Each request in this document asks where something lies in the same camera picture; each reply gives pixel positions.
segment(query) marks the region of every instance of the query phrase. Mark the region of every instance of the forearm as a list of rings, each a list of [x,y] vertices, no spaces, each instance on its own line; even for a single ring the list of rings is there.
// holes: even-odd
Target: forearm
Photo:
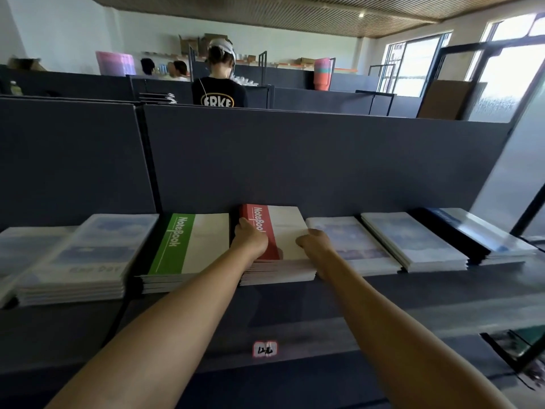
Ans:
[[[322,268],[395,407],[512,408],[487,378],[337,254],[325,255]]]
[[[174,407],[248,265],[231,249],[123,329],[48,408]]]

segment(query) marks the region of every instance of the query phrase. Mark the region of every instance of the bottle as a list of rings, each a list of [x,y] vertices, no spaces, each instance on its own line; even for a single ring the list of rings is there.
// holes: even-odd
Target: bottle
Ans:
[[[15,95],[15,96],[23,96],[23,91],[21,90],[21,88],[19,86],[17,86],[17,82],[12,80],[10,82],[11,86],[11,94],[12,95]]]

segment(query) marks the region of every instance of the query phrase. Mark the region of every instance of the left hand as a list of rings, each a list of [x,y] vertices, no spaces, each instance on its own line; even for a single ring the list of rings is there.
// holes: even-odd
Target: left hand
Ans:
[[[235,227],[235,238],[230,249],[243,251],[249,256],[249,264],[251,264],[263,255],[268,245],[267,234],[258,231],[246,218],[239,220]]]

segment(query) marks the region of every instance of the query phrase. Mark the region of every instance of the stack of buckets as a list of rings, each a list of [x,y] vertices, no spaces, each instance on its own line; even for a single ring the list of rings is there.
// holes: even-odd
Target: stack of buckets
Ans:
[[[132,55],[108,52],[96,52],[96,55],[101,75],[136,75],[135,61]]]
[[[326,57],[314,62],[314,89],[329,90],[333,60]]]

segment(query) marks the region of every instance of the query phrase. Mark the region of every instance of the hand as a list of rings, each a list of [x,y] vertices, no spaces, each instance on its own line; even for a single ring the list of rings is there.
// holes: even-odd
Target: hand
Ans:
[[[235,227],[235,238],[231,244],[232,250],[241,250],[249,257],[249,265],[257,258],[261,257],[269,245],[267,234],[257,229],[248,222],[246,218],[241,218]]]
[[[307,254],[310,261],[315,265],[318,275],[322,279],[325,279],[322,269],[324,257],[331,253],[336,255],[336,251],[331,245],[328,235],[319,229],[310,228],[307,235],[301,235],[295,242],[299,247],[304,249],[305,254]]]

